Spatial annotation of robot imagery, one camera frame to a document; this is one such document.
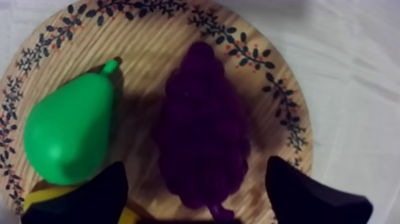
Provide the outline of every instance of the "grape stem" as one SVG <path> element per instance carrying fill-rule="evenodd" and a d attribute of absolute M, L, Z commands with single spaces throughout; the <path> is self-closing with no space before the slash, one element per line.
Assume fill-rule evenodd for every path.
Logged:
<path fill-rule="evenodd" d="M 233 211 L 226 210 L 221 204 L 208 206 L 208 209 L 210 210 L 212 217 L 217 221 L 231 220 L 235 216 Z"/>

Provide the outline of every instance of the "toy pear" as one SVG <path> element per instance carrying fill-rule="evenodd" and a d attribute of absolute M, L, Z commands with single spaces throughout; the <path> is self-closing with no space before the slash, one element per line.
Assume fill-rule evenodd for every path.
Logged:
<path fill-rule="evenodd" d="M 37 103 L 25 131 L 27 158 L 44 180 L 73 185 L 95 175 L 108 147 L 113 86 L 107 76 L 118 67 L 106 63 Z"/>

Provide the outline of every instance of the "yellow object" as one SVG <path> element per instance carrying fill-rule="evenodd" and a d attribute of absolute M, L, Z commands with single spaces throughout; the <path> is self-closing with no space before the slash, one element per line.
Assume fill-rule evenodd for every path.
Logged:
<path fill-rule="evenodd" d="M 70 188 L 70 187 L 55 187 L 30 193 L 25 198 L 24 211 L 27 211 L 29 209 L 29 206 L 31 206 L 33 203 L 39 203 L 42 201 L 47 201 L 53 198 L 63 196 L 64 194 L 68 194 L 69 192 L 74 191 L 75 189 L 76 188 Z M 136 223 L 138 220 L 140 220 L 138 214 L 134 213 L 127 207 L 124 207 L 120 219 L 118 221 L 118 224 L 133 224 Z"/>

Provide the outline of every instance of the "wood grain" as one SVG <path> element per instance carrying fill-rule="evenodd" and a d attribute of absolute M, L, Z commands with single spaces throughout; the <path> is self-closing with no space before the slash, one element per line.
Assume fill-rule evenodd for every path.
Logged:
<path fill-rule="evenodd" d="M 86 11 L 97 8 L 95 1 L 77 2 L 73 7 L 78 9 L 84 3 L 87 4 Z M 239 42 L 229 43 L 225 40 L 222 44 L 216 44 L 218 35 L 202 36 L 201 32 L 206 27 L 188 24 L 188 18 L 194 16 L 192 9 L 195 5 L 199 5 L 200 9 L 206 12 L 209 9 L 215 11 L 219 25 L 235 27 L 237 31 L 231 36 Z M 82 16 L 83 24 L 74 31 L 73 40 L 64 40 L 60 49 L 49 47 L 50 54 L 48 57 L 43 56 L 40 67 L 33 67 L 27 73 L 18 69 L 14 63 L 8 67 L 0 83 L 2 89 L 6 89 L 9 83 L 7 76 L 22 79 L 23 97 L 15 109 L 18 115 L 15 124 L 18 129 L 9 134 L 13 139 L 10 145 L 17 153 L 10 155 L 8 163 L 14 165 L 13 172 L 22 178 L 19 184 L 23 189 L 30 191 L 41 180 L 27 161 L 23 149 L 24 125 L 32 107 L 79 74 L 96 69 L 111 58 L 120 57 L 123 60 L 120 72 L 112 80 L 116 92 L 115 118 L 112 124 L 110 159 L 105 165 L 112 161 L 124 161 L 130 185 L 130 199 L 147 209 L 154 217 L 209 219 L 211 216 L 206 209 L 186 209 L 177 196 L 167 191 L 157 166 L 158 151 L 150 135 L 164 97 L 166 78 L 179 65 L 191 43 L 202 40 L 210 43 L 216 56 L 223 61 L 227 77 L 235 85 L 246 105 L 251 128 L 252 152 L 248 159 L 249 172 L 240 190 L 229 197 L 224 205 L 233 209 L 237 217 L 245 223 L 273 221 L 274 214 L 264 187 L 269 156 L 279 155 L 297 165 L 303 172 L 311 171 L 313 139 L 304 97 L 282 56 L 254 27 L 235 13 L 210 1 L 190 1 L 188 7 L 190 10 L 185 13 L 178 11 L 174 17 L 154 12 L 142 18 L 136 16 L 132 21 L 126 18 L 126 14 L 115 10 L 112 17 L 108 18 L 105 14 L 106 18 L 101 26 L 97 24 L 96 17 Z M 45 38 L 49 38 L 51 33 L 46 32 L 46 27 L 61 27 L 63 21 L 60 18 L 69 16 L 67 9 L 64 9 L 48 18 L 24 41 L 20 50 L 35 47 L 41 33 Z M 241 33 L 246 33 L 245 42 L 240 40 Z M 256 63 L 252 62 L 240 66 L 239 63 L 245 56 L 229 55 L 235 46 L 241 49 L 247 46 L 251 54 L 257 48 L 260 55 L 263 50 L 270 49 L 271 54 L 266 59 L 271 61 L 275 68 L 261 66 L 257 70 Z M 17 52 L 12 61 L 21 58 L 21 52 Z M 283 95 L 274 99 L 273 95 L 278 90 L 276 87 L 272 88 L 271 92 L 263 92 L 263 87 L 274 86 L 267 80 L 267 72 L 273 75 L 276 82 L 282 80 L 281 90 L 294 91 L 287 100 L 295 102 L 297 106 L 286 108 L 285 104 L 280 105 Z M 6 99 L 5 94 L 0 95 L 1 102 L 5 102 Z M 277 118 L 279 108 L 282 115 Z M 288 126 L 281 125 L 281 117 L 285 117 L 287 110 L 300 118 L 297 123 L 299 127 L 306 128 L 299 133 L 307 142 L 306 145 L 301 145 L 302 151 L 296 152 L 288 140 L 292 132 Z M 6 114 L 6 111 L 2 109 L 1 113 Z M 7 206 L 14 209 L 16 204 L 8 196 L 10 190 L 5 189 L 6 185 L 7 177 L 3 177 L 0 181 L 0 192 L 4 195 Z"/>

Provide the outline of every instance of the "pear stem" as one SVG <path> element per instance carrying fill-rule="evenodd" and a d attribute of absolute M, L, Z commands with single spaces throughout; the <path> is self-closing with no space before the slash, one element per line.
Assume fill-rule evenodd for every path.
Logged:
<path fill-rule="evenodd" d="M 109 60 L 104 68 L 100 71 L 101 75 L 109 76 L 111 75 L 116 69 L 118 68 L 118 61 L 116 60 Z"/>

